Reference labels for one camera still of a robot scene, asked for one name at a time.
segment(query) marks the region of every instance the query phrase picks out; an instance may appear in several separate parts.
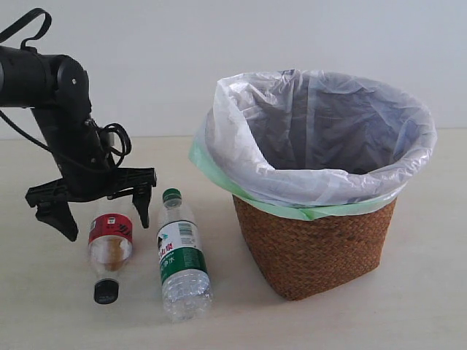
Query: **black robotic arm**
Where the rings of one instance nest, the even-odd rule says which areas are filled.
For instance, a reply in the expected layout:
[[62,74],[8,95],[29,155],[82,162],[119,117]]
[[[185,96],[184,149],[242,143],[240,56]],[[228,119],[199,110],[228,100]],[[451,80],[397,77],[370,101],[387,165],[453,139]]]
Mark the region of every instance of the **black robotic arm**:
[[[51,152],[63,177],[30,188],[26,194],[29,206],[37,207],[39,221],[75,241],[78,229],[68,202],[132,195],[142,226],[148,228],[155,169],[119,168],[131,151],[131,141],[121,125],[100,128],[91,118],[88,75],[76,60],[67,55],[40,55],[26,46],[47,32],[50,15],[43,9],[31,10],[0,33],[0,43],[40,15],[45,15],[45,21],[38,34],[24,39],[20,49],[0,46],[0,107],[31,108],[47,145],[17,127],[2,111],[0,117]],[[113,147],[113,136],[118,136],[121,150]]]

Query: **red bottle label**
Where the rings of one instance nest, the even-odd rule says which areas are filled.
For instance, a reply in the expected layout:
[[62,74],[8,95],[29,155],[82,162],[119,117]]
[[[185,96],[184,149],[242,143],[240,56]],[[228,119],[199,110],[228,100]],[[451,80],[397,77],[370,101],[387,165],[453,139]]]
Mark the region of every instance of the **red bottle label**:
[[97,217],[90,225],[89,242],[102,236],[120,236],[133,243],[133,224],[122,214],[105,214]]

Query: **plastic bottle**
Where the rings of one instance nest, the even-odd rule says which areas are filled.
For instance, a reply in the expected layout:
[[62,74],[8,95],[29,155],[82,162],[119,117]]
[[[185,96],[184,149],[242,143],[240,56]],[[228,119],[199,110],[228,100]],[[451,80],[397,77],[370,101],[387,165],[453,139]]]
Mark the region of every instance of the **plastic bottle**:
[[117,277],[128,262],[133,249],[133,222],[131,201],[122,197],[98,203],[96,218],[92,221],[88,251],[90,263],[97,274],[94,301],[110,304],[118,299]]
[[211,284],[193,212],[177,189],[163,194],[159,228],[164,311],[173,322],[203,316],[212,303]]

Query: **clear plastic bottle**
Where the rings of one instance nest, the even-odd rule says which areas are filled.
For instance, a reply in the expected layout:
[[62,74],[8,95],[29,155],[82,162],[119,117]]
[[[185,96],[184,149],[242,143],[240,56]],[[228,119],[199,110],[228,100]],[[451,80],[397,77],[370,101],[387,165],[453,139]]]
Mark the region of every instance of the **clear plastic bottle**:
[[159,228],[163,308],[173,322],[203,316],[212,303],[211,284],[193,212],[177,189],[163,194]]
[[96,218],[92,221],[88,252],[90,263],[97,274],[94,300],[110,304],[118,299],[117,277],[133,250],[133,222],[131,202],[127,197],[98,203]]

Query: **woven basket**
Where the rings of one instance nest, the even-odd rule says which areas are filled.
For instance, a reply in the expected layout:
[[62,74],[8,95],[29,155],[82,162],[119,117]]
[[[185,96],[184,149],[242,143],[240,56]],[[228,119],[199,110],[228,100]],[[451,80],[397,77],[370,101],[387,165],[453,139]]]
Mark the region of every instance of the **woven basket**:
[[301,300],[379,265],[395,201],[370,214],[284,219],[233,197],[242,235],[277,294]]

